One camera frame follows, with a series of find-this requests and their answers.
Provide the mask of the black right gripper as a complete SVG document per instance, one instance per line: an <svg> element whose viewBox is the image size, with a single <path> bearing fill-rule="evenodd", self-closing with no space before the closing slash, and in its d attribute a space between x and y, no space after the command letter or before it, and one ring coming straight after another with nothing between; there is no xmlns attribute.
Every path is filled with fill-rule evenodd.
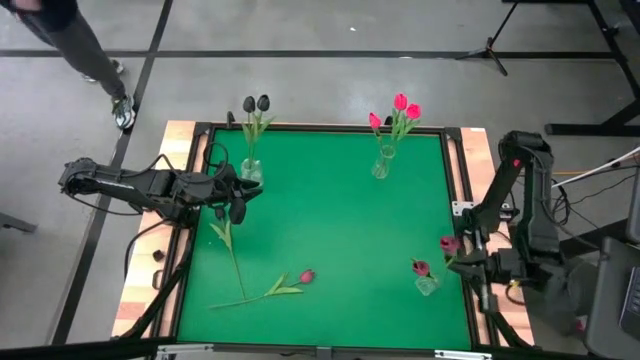
<svg viewBox="0 0 640 360"><path fill-rule="evenodd" d="M461 270L459 275L474 282L479 295L480 309L485 313L497 313L497 299L492 293L493 283L508 285L517 280L521 285L543 290L550 280L550 240L546 236L528 233L515 236L510 248L499 248L489 253L489 237L483 233L472 234L475 245L472 263L454 259L449 270Z"/></svg>

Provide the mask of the black floor tripod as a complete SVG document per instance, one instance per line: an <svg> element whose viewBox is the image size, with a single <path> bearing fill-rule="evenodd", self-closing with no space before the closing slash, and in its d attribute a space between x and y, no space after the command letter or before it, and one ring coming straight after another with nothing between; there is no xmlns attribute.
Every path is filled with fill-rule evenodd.
<svg viewBox="0 0 640 360"><path fill-rule="evenodd" d="M503 64L500 61L500 59L498 58L498 56L496 55L496 52L494 51L493 47L494 47L494 44L497 41L498 37L501 35L502 31L504 30L507 22L510 20L512 14L514 13L516 8L518 7L520 1L521 0L513 0L512 1L511 8L509 9L507 14L505 15L504 19L502 20L501 24L499 25L499 27L496 30L496 32L494 33L494 35L493 36L489 36L487 38L483 48L479 48L479 49L476 49L476 50L473 50L473 51L466 52L463 55L456 57L456 60L459 61L459 60L467 60L467 59L490 59L490 60L492 60L494 62L494 64L496 65L498 71L503 76L507 76L508 75L508 71L503 66Z"/></svg>

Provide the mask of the black laptop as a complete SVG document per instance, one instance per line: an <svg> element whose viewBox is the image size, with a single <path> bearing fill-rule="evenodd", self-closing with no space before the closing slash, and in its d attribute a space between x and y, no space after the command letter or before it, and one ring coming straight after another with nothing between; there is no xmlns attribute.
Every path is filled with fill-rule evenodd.
<svg viewBox="0 0 640 360"><path fill-rule="evenodd" d="M640 267L631 270L619 326L625 333L640 341Z"/></svg>

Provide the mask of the pale metal frame bracket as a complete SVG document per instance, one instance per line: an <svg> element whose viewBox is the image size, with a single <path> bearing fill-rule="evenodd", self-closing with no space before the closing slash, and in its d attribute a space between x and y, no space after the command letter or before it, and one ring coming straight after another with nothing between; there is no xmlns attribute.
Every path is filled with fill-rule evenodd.
<svg viewBox="0 0 640 360"><path fill-rule="evenodd" d="M171 344L158 346L156 350L156 356L160 356L163 359L168 359L171 356L179 354L205 353L213 351L213 344Z"/></svg>
<svg viewBox="0 0 640 360"><path fill-rule="evenodd" d="M434 357L444 360L493 360L490 353L453 350L435 350Z"/></svg>

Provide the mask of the grey furniture leg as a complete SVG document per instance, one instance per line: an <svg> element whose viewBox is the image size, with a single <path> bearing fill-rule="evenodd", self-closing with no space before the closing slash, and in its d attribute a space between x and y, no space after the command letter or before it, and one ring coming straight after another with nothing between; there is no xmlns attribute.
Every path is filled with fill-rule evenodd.
<svg viewBox="0 0 640 360"><path fill-rule="evenodd" d="M0 228L15 229L25 233L33 233L37 229L37 226L0 212Z"/></svg>

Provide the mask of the small glass vase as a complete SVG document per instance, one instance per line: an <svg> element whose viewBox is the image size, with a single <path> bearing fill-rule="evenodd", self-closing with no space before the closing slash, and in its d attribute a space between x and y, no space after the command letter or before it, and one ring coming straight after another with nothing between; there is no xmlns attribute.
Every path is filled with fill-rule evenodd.
<svg viewBox="0 0 640 360"><path fill-rule="evenodd" d="M433 276L419 276L414 284L418 291L425 297L432 295L440 287L440 282Z"/></svg>

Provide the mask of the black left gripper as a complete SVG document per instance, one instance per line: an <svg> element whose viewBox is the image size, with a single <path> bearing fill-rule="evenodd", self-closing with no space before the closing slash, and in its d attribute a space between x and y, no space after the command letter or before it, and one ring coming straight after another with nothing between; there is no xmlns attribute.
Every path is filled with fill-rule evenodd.
<svg viewBox="0 0 640 360"><path fill-rule="evenodd" d="M201 204L222 208L227 206L230 222L239 225L246 215L246 200L252 200L263 192L259 186L260 183L254 180L238 178L234 167L226 165L213 177L209 193Z"/></svg>

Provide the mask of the walking person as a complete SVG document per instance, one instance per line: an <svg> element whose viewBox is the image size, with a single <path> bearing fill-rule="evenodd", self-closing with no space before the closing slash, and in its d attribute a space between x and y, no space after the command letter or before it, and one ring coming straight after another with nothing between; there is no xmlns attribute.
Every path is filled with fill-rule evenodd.
<svg viewBox="0 0 640 360"><path fill-rule="evenodd" d="M119 129L134 125L134 99L120 79L124 66L107 56L77 0L0 0L0 6L38 39L57 49L84 79L101 85L111 98L111 114Z"/></svg>

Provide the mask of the tall slim glass vase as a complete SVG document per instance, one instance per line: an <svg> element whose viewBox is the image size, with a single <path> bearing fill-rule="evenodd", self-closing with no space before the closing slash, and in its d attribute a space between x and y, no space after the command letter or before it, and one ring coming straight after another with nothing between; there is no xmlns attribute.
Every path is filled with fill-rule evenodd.
<svg viewBox="0 0 640 360"><path fill-rule="evenodd" d="M372 175L377 179L385 179L389 174L390 166L395 155L396 147L394 145L382 145L372 167Z"/></svg>

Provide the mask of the black desk leg frame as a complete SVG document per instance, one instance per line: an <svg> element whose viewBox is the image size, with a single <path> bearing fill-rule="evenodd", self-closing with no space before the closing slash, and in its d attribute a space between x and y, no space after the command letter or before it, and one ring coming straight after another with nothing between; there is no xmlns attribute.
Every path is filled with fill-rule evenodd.
<svg viewBox="0 0 640 360"><path fill-rule="evenodd" d="M608 51L605 52L515 52L510 58L522 59L562 59L562 60L613 60L623 73L633 94L633 100L618 112L601 123L563 124L548 123L544 126L547 135L555 136L594 136L594 137L640 137L640 125L630 125L640 118L640 81L634 76L627 57L617 42L619 28L610 26L595 0L501 0L511 4L503 25L509 20L516 7L521 4L546 5L584 5L596 22L598 30L605 40Z"/></svg>

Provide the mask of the green table mat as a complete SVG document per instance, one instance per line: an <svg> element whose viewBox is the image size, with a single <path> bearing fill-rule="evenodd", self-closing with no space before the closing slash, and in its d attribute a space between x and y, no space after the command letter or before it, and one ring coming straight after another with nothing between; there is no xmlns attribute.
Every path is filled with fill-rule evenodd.
<svg viewBox="0 0 640 360"><path fill-rule="evenodd" d="M280 277L316 277L302 294L243 300L229 252L200 215L178 328L182 342L467 350L471 335L459 277L439 243L453 231L442 146L408 136L389 175L372 167L371 134L266 132L258 144L264 190L233 228L247 299ZM416 288L411 259L440 287Z"/></svg>

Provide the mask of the cut crystal glass vase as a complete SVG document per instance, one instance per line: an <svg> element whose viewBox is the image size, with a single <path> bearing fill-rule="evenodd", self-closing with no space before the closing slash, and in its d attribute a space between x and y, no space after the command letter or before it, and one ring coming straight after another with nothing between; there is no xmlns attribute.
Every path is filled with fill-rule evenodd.
<svg viewBox="0 0 640 360"><path fill-rule="evenodd" d="M246 158L241 164L241 177L262 185L264 183L263 168L260 160Z"/></svg>

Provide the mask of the black table frame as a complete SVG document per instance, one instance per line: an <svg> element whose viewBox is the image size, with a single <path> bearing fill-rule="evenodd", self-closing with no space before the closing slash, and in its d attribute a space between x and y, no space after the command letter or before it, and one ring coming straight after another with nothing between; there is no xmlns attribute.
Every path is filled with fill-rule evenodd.
<svg viewBox="0 0 640 360"><path fill-rule="evenodd" d="M274 124L266 132L371 134L370 130L365 126L311 124ZM483 129L418 128L409 136L436 136L440 139L449 188L451 221L452 201L478 201L484 196L493 177L494 164L491 158L487 135ZM152 274L156 270L161 269L163 271L164 283L167 279L169 269L178 263L184 249L186 247L192 247L194 250L199 224L192 231L174 235L169 227L157 226L155 216L150 214L143 218L141 226L145 234L139 240L134 250L131 268L125 282L113 326L114 333L118 335L129 330L136 319L151 303L156 292L151 286ZM152 253L155 250L161 250L165 254L162 261L156 262L153 259ZM149 335L173 335L179 340L178 328L190 267L191 263L186 271L184 280L170 295L155 322L149 327ZM472 350L480 345L501 345L502 338L498 334L496 327L477 309L475 299L468 286L462 282L461 285L471 335L471 346L467 350ZM213 344L214 350L217 351L248 352L262 350L284 353L316 353L316 348L319 346L210 342L183 343ZM324 347L331 347L333 349L333 355L345 354L352 351L361 353L368 351L402 351L408 354L416 354L427 350L376 347Z"/></svg>

